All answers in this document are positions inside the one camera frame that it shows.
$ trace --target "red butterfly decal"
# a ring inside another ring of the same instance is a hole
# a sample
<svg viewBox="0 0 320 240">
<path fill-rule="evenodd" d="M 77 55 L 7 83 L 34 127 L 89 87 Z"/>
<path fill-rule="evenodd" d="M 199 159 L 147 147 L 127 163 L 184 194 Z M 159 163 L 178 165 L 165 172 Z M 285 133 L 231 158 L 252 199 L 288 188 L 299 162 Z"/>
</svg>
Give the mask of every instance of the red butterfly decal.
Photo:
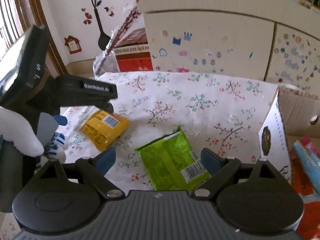
<svg viewBox="0 0 320 240">
<path fill-rule="evenodd" d="M 85 13 L 85 17 L 86 17 L 87 19 L 92 19 L 92 16 L 91 16 L 91 14 L 89 14 L 89 13 Z"/>
<path fill-rule="evenodd" d="M 84 20 L 83 23 L 84 23 L 85 25 L 87 25 L 87 24 L 90 25 L 90 24 L 92 23 L 92 21 L 90 21 L 90 20 Z"/>
</svg>

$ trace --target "gloved hand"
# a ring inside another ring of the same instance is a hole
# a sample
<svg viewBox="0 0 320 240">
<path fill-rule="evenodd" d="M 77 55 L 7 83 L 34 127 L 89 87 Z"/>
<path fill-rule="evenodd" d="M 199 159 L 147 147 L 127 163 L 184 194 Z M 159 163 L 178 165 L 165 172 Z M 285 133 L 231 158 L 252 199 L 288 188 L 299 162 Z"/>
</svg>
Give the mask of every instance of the gloved hand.
<svg viewBox="0 0 320 240">
<path fill-rule="evenodd" d="M 60 163 L 66 161 L 64 151 L 68 148 L 68 142 L 63 134 L 55 133 L 50 143 L 44 148 L 27 119 L 2 107 L 0 107 L 0 135 L 3 140 L 13 142 L 14 146 L 24 155 L 42 156 L 37 170 L 51 158 L 58 159 Z"/>
</svg>

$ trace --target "clear plastic wrap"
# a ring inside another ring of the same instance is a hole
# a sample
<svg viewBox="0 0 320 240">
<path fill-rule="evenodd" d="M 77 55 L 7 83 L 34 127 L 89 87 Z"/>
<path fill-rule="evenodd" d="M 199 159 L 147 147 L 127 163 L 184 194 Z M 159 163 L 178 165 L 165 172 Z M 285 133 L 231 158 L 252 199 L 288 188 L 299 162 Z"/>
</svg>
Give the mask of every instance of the clear plastic wrap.
<svg viewBox="0 0 320 240">
<path fill-rule="evenodd" d="M 140 15 L 136 2 L 132 2 L 124 8 L 123 16 L 119 20 L 120 24 L 115 30 L 111 31 L 111 39 L 106 49 L 101 52 L 93 62 L 92 69 L 96 79 L 106 72 L 119 71 L 113 48 L 126 36 L 126 34 L 130 33 L 128 30 Z"/>
</svg>

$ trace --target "wooden door frame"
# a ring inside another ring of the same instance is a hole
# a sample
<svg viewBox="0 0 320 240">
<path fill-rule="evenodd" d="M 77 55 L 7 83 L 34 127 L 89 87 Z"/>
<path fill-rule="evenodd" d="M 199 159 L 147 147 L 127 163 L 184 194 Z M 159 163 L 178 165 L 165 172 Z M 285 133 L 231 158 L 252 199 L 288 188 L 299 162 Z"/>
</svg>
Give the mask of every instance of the wooden door frame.
<svg viewBox="0 0 320 240">
<path fill-rule="evenodd" d="M 48 23 L 45 19 L 44 12 L 41 6 L 40 0 L 14 0 L 15 1 L 15 12 L 17 12 L 20 26 L 25 32 L 30 26 L 44 25 L 47 27 L 47 34 L 50 39 L 48 47 L 48 57 L 46 60 L 47 65 L 51 65 L 59 75 L 68 74 L 68 70 L 64 65 L 62 58 L 58 52 L 58 49 L 53 41 L 52 35 L 50 33 Z"/>
</svg>

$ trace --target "ribbed gray surface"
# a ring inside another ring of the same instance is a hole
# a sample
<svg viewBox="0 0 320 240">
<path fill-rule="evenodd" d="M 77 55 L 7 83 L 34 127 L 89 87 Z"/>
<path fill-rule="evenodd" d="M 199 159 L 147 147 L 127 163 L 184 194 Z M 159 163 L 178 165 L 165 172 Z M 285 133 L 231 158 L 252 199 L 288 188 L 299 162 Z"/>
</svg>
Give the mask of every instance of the ribbed gray surface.
<svg viewBox="0 0 320 240">
<path fill-rule="evenodd" d="M 16 240 L 301 240 L 296 233 L 261 237 L 236 232 L 211 203 L 191 199 L 184 191 L 132 191 L 108 202 L 85 227 L 61 236 L 21 232 Z"/>
</svg>

